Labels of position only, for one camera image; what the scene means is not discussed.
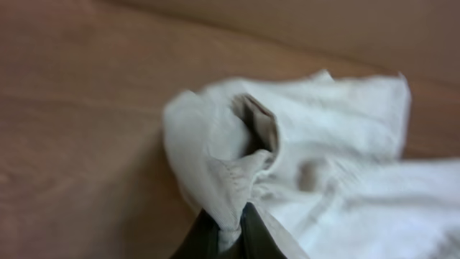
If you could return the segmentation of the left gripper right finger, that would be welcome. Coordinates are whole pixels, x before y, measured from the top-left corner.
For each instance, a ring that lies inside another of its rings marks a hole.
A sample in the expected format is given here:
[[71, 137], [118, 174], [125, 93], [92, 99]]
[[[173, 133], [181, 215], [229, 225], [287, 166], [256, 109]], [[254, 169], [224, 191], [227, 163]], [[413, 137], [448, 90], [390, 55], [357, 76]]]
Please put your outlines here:
[[286, 259], [262, 221], [255, 205], [247, 203], [240, 223], [241, 236], [230, 249], [230, 259]]

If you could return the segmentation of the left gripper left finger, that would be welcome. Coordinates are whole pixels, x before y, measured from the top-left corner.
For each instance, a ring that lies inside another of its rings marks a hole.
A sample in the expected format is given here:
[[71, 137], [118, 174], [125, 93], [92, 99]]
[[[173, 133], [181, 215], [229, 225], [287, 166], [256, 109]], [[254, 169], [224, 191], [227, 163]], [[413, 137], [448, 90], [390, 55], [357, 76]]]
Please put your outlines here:
[[219, 253], [219, 226], [202, 209], [190, 231], [170, 259], [214, 259]]

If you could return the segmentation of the beige cotton shorts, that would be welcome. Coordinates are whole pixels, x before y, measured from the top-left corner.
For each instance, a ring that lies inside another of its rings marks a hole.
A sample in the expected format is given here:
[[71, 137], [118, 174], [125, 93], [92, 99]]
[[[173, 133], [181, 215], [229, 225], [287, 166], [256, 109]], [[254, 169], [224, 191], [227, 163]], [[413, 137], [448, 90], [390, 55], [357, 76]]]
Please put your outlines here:
[[163, 112], [186, 202], [229, 258], [255, 205], [286, 258], [457, 258], [459, 161], [403, 160], [404, 76], [228, 79]]

